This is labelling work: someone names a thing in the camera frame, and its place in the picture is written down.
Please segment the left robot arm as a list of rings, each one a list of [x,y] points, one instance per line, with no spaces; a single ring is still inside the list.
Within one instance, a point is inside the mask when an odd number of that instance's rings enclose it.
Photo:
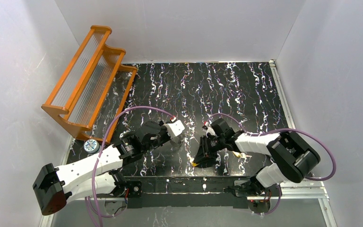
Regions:
[[[128,184],[120,169],[178,137],[184,129],[180,120],[167,123],[148,121],[103,149],[101,154],[57,167],[52,163],[44,165],[32,185],[42,215],[56,213],[68,202],[94,193],[123,195]]]

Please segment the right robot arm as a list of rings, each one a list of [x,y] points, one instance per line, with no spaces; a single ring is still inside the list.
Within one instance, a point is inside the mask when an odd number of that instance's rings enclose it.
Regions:
[[[273,159],[273,164],[260,169],[246,183],[252,193],[287,181],[300,183],[320,162],[319,154],[292,130],[266,135],[248,135],[243,130],[234,131],[222,118],[203,126],[204,136],[192,162],[194,167],[211,167],[216,164],[218,151],[259,153]]]

